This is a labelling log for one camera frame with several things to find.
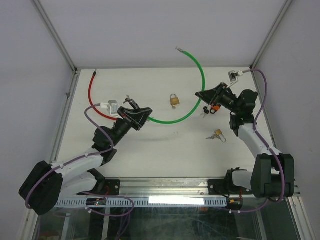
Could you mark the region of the orange black padlock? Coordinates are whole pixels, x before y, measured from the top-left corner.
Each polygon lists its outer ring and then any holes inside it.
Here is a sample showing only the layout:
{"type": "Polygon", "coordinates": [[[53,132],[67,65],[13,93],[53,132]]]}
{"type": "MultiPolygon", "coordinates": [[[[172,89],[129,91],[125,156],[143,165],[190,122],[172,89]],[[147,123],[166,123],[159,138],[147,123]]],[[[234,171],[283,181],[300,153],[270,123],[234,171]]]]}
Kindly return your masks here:
{"type": "Polygon", "coordinates": [[[209,112],[214,115],[215,113],[217,113],[220,110],[220,108],[221,108],[220,104],[212,105],[209,112]]]}

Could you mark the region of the black keys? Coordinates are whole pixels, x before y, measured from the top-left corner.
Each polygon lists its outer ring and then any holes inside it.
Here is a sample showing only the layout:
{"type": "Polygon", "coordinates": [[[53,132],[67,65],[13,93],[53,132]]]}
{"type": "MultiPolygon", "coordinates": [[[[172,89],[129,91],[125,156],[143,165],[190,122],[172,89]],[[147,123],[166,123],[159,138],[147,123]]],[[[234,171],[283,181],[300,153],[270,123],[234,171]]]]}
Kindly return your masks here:
{"type": "Polygon", "coordinates": [[[207,106],[205,106],[205,107],[203,108],[203,112],[202,112],[201,116],[202,116],[203,118],[205,118],[209,113],[210,113],[210,110],[208,109],[207,106]]]}

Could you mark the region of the large brass padlock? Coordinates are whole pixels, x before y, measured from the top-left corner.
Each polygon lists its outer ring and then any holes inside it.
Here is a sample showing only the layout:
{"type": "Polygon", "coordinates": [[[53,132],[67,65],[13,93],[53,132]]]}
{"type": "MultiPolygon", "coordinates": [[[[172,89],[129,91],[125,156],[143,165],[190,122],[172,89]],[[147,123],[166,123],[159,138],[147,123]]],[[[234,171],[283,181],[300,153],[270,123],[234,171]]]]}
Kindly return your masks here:
{"type": "Polygon", "coordinates": [[[170,105],[173,110],[175,110],[176,106],[180,104],[180,100],[176,94],[171,94],[169,97],[169,100],[170,100],[170,105]]]}

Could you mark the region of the small brass padlock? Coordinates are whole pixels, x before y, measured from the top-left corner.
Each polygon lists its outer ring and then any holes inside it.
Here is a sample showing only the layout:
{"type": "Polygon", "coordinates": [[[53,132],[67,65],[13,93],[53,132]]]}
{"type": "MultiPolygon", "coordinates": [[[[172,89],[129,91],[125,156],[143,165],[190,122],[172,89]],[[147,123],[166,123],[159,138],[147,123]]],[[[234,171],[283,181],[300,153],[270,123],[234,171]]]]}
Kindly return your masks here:
{"type": "Polygon", "coordinates": [[[215,136],[217,139],[221,140],[223,143],[227,142],[227,139],[225,138],[225,136],[223,135],[223,133],[220,129],[215,131],[215,136]]]}

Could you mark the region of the small padlock key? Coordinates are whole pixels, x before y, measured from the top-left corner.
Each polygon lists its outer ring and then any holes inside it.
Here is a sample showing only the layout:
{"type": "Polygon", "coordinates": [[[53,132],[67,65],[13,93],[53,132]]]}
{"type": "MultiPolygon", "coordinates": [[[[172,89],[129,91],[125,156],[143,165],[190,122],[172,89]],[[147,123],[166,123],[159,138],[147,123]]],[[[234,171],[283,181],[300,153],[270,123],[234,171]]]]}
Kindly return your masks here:
{"type": "Polygon", "coordinates": [[[215,139],[217,136],[214,134],[214,135],[212,135],[212,136],[210,136],[210,137],[207,137],[206,139],[215,139]]]}

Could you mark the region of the green cable lock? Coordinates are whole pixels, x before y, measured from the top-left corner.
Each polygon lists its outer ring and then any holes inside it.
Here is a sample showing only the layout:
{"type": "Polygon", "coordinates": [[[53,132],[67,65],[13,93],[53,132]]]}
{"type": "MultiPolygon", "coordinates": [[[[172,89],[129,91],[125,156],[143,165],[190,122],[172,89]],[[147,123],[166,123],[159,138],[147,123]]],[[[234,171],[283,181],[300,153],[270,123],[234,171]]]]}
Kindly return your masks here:
{"type": "MultiPolygon", "coordinates": [[[[201,75],[201,90],[204,91],[205,88],[206,88],[206,76],[205,76],[205,72],[203,70],[203,67],[201,66],[199,61],[192,54],[190,54],[189,52],[181,49],[180,47],[176,46],[175,49],[177,51],[179,51],[180,53],[184,54],[185,56],[187,56],[188,58],[190,58],[195,63],[195,65],[197,66],[197,68],[198,68],[198,70],[200,72],[200,75],[201,75]]],[[[164,121],[164,120],[158,120],[158,119],[155,119],[155,118],[152,118],[152,117],[148,117],[148,121],[156,123],[156,124],[161,124],[161,125],[178,124],[178,123],[181,123],[181,122],[185,121],[189,117],[191,117],[196,112],[196,110],[198,109],[200,104],[201,104],[201,100],[199,99],[196,102],[195,106],[192,108],[192,110],[189,113],[187,113],[185,116],[183,116],[183,117],[181,117],[179,119],[176,119],[176,120],[164,121]]]]}

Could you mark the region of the green lock keys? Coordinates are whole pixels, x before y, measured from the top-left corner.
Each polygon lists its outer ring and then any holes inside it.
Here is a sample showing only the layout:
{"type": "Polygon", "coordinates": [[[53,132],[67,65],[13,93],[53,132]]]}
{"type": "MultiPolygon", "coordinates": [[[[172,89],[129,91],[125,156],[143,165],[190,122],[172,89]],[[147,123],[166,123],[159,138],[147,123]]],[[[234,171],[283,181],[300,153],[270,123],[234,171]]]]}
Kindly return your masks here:
{"type": "Polygon", "coordinates": [[[128,103],[134,110],[139,110],[140,107],[139,105],[136,103],[135,100],[133,100],[129,95],[126,96],[124,102],[124,104],[128,103]]]}

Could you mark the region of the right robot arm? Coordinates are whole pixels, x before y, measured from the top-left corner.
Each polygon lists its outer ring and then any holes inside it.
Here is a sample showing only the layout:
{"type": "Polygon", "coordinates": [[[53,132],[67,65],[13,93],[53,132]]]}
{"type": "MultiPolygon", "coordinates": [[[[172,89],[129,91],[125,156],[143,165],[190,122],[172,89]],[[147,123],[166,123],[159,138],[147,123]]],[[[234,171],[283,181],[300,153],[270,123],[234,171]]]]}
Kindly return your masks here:
{"type": "Polygon", "coordinates": [[[220,83],[195,95],[211,107],[220,105],[230,111],[230,129],[255,158],[252,171],[239,167],[227,171],[223,182],[225,191],[234,194],[242,187],[256,198],[273,199],[275,202],[292,197],[295,192],[294,158],[269,145],[260,134],[253,115],[258,93],[245,89],[236,96],[225,83],[220,83]]]}

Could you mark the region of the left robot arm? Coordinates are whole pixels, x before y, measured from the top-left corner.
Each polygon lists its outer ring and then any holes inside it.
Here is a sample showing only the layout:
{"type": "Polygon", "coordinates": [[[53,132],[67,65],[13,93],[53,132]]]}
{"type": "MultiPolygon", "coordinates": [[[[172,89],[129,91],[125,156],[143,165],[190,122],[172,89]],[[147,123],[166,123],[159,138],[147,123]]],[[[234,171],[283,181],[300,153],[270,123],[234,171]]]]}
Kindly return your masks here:
{"type": "Polygon", "coordinates": [[[117,153],[116,146],[131,130],[140,131],[153,110],[150,107],[120,107],[119,118],[111,128],[100,126],[88,117],[96,127],[92,147],[71,160],[49,164],[38,162],[18,193],[25,206],[37,215],[48,213],[59,200],[83,192],[100,194],[105,188],[105,178],[97,168],[109,163],[117,153]]]}

